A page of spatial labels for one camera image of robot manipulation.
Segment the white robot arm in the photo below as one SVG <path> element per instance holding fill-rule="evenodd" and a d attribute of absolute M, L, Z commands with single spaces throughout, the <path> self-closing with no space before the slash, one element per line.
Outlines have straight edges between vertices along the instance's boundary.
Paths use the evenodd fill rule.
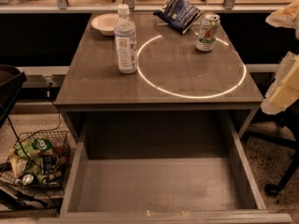
<path fill-rule="evenodd" d="M 291 28 L 298 36 L 299 1 L 272 12 L 265 20 L 274 27 Z M 278 65 L 275 81 L 270 85 L 261 104 L 261 110 L 268 115 L 285 111 L 299 99 L 299 56 L 288 51 Z"/>

